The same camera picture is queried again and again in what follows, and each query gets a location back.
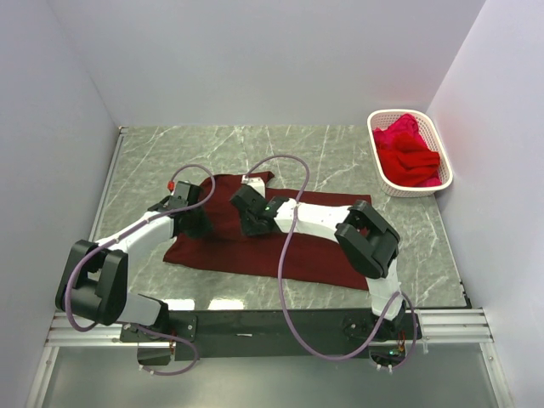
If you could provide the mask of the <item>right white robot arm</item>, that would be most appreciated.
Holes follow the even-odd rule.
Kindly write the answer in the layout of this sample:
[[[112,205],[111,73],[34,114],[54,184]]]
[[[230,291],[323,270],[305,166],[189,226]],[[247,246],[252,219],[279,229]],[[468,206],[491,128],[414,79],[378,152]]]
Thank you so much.
[[[243,235],[293,232],[337,243],[354,271],[365,277],[372,314],[384,315],[378,337],[397,337],[405,317],[396,270],[400,236],[370,203],[330,207],[282,196],[268,200],[264,188],[250,184],[242,185],[230,203]]]

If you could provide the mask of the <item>maroon t shirt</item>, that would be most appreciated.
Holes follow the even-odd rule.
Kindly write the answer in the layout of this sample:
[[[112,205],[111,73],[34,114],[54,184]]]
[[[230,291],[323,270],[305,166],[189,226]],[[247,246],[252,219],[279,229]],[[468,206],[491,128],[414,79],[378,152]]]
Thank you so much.
[[[205,206],[212,232],[201,239],[179,235],[163,256],[168,264],[238,275],[276,277],[282,233],[246,237],[241,233],[239,213],[230,204],[241,186],[241,175],[217,174],[216,189]],[[286,253],[282,277],[367,290],[363,275],[356,272],[341,247],[327,239],[294,234]]]

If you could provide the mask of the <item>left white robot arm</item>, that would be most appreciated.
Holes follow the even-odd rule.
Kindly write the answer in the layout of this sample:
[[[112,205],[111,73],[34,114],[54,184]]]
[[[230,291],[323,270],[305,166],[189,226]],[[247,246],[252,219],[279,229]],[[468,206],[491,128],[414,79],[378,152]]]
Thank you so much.
[[[99,241],[77,241],[65,264],[55,305],[71,326],[88,332],[97,325],[135,324],[158,333],[170,332],[165,302],[128,290],[130,264],[178,235],[200,238],[212,229],[204,211],[214,191],[171,181],[170,195],[149,207],[142,217]]]

